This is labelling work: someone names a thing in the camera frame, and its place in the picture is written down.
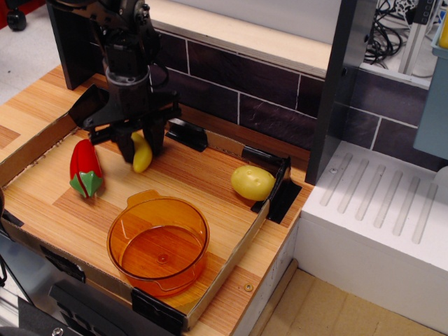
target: cardboard box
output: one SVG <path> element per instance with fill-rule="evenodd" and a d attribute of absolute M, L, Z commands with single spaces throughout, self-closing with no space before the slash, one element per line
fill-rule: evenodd
<path fill-rule="evenodd" d="M 20 125 L 29 123 L 28 115 L 23 118 L 4 131 L 12 133 L 16 127 L 16 133 L 20 132 Z M 205 141 L 204 151 L 170 139 L 182 137 L 183 132 L 188 134 L 187 142 L 192 137 Z M 69 163 L 74 146 L 87 133 L 76 129 L 69 114 L 36 133 L 21 146 L 12 141 L 4 148 L 11 154 L 0 164 L 0 182 L 6 208 L 14 217 L 2 218 L 4 231 L 13 241 L 46 257 L 60 270 L 174 333 L 194 326 L 265 219 L 280 223 L 300 191 L 290 179 L 288 158 L 173 120 L 163 154 L 143 174 L 132 171 L 114 143 L 98 145 L 105 186 L 96 197 L 83 199 L 69 185 Z M 230 185 L 233 170 L 250 162 L 276 174 L 276 185 L 264 202 L 244 200 Z M 203 274 L 188 290 L 173 297 L 155 298 L 131 287 L 113 266 L 106 250 L 109 227 L 127 206 L 127 198 L 149 189 L 194 204 L 211 228 Z"/>

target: black wheel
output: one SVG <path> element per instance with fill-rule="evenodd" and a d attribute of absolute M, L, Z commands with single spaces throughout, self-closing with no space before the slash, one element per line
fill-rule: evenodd
<path fill-rule="evenodd" d="M 22 31 L 27 26 L 27 18 L 25 14 L 18 10 L 10 10 L 6 16 L 8 26 L 14 31 Z"/>

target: toy banana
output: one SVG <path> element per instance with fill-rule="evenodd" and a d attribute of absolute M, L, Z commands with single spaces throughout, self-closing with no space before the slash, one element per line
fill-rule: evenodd
<path fill-rule="evenodd" d="M 136 173 L 142 173 L 149 167 L 153 160 L 153 150 L 140 133 L 132 133 L 131 139 L 134 142 L 134 161 L 132 162 L 132 167 Z"/>

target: toy bell pepper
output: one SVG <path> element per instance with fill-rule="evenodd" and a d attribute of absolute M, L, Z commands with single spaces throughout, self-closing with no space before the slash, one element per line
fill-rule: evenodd
<path fill-rule="evenodd" d="M 70 161 L 70 186 L 89 198 L 103 183 L 101 168 L 95 147 L 90 140 L 79 141 Z"/>

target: bowl handle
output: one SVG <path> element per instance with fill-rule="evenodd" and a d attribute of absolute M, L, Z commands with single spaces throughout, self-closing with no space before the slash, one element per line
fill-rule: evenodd
<path fill-rule="evenodd" d="M 157 191 L 155 191 L 155 190 L 142 191 L 142 192 L 139 192 L 139 193 L 129 197 L 127 199 L 127 205 L 130 208 L 130 207 L 138 205 L 138 204 L 140 204 L 142 202 L 146 202 L 146 201 L 149 201 L 149 200 L 154 200 L 154 199 L 157 199 L 157 198 L 160 198 L 160 194 Z"/>

